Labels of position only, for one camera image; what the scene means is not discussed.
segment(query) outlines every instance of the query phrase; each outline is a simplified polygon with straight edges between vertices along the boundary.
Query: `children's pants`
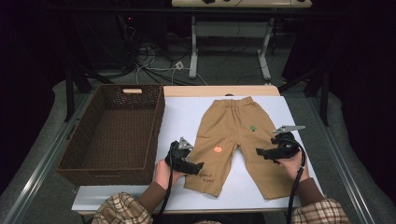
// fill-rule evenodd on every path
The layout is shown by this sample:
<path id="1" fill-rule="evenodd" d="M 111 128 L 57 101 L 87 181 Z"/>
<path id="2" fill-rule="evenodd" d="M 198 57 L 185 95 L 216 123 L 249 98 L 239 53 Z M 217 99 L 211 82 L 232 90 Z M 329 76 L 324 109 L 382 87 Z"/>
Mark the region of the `children's pants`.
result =
<path id="1" fill-rule="evenodd" d="M 271 143 L 274 129 L 268 114 L 251 97 L 215 100 L 202 118 L 189 157 L 190 162 L 203 161 L 205 165 L 198 175 L 186 176 L 184 187 L 218 197 L 239 148 L 248 173 L 265 199 L 289 196 L 292 180 L 285 169 L 256 152 L 257 147 L 276 147 Z"/>

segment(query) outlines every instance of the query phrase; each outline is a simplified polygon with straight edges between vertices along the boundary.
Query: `brown woven basket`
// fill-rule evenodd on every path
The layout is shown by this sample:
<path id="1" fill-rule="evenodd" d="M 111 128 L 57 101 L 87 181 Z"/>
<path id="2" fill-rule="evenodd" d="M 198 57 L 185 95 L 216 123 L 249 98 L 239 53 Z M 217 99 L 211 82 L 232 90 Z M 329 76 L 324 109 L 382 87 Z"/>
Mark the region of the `brown woven basket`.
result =
<path id="1" fill-rule="evenodd" d="M 76 186 L 148 185 L 164 108 L 163 85 L 101 85 L 57 172 Z"/>

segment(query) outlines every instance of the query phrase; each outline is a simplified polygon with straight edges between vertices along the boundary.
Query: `metal clip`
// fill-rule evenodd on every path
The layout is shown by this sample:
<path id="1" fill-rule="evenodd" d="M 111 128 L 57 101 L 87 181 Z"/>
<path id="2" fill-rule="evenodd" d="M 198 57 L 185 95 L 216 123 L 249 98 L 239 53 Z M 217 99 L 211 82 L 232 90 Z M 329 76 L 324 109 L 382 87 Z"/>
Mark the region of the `metal clip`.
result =
<path id="1" fill-rule="evenodd" d="M 191 149 L 193 148 L 192 144 L 190 144 L 184 137 L 180 137 L 180 141 L 178 142 L 178 149 Z"/>
<path id="2" fill-rule="evenodd" d="M 305 128 L 305 126 L 282 125 L 282 127 L 274 130 L 274 133 L 289 133 L 289 132 L 301 130 L 304 128 Z"/>

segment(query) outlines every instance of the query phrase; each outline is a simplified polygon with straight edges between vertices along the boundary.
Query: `hand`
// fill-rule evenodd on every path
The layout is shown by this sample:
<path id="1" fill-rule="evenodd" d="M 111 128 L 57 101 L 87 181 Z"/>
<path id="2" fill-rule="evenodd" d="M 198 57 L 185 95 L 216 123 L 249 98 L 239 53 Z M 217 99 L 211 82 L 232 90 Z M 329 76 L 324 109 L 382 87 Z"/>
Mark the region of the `hand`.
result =
<path id="1" fill-rule="evenodd" d="M 285 167 L 286 172 L 290 176 L 291 179 L 295 179 L 297 177 L 298 170 L 301 167 L 301 158 L 302 158 L 302 151 L 300 150 L 297 154 L 289 159 L 279 159 L 277 160 L 279 164 Z M 301 175 L 300 182 L 310 178 L 307 162 L 305 161 L 305 169 L 303 174 Z"/>
<path id="2" fill-rule="evenodd" d="M 160 160 L 155 165 L 155 176 L 154 181 L 157 182 L 164 190 L 168 189 L 169 185 L 169 176 L 171 175 L 171 168 L 166 164 L 165 160 Z M 186 174 L 183 174 L 178 171 L 173 172 L 172 186 L 176 184 L 176 182 Z"/>

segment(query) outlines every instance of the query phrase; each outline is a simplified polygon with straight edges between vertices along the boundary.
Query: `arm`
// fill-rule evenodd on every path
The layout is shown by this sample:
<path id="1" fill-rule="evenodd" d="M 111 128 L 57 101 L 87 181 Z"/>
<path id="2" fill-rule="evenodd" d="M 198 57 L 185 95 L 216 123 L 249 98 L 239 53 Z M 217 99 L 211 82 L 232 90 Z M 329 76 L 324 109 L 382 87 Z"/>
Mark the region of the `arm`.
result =
<path id="1" fill-rule="evenodd" d="M 295 179 L 300 169 L 302 152 L 290 159 L 277 160 L 285 167 L 290 178 Z M 310 177 L 308 167 L 300 178 L 297 194 L 301 201 L 301 208 L 293 212 L 293 223 L 350 223 L 342 205 L 333 200 L 325 199 L 320 193 L 313 178 Z"/>
<path id="2" fill-rule="evenodd" d="M 121 192 L 112 195 L 99 207 L 93 217 L 92 223 L 112 223 L 114 220 L 132 221 L 133 223 L 150 223 L 151 214 L 163 200 L 168 189 L 170 167 L 164 160 L 159 161 L 155 167 L 154 181 L 138 199 L 130 194 Z M 172 183 L 175 184 L 182 176 L 180 172 L 173 172 Z"/>

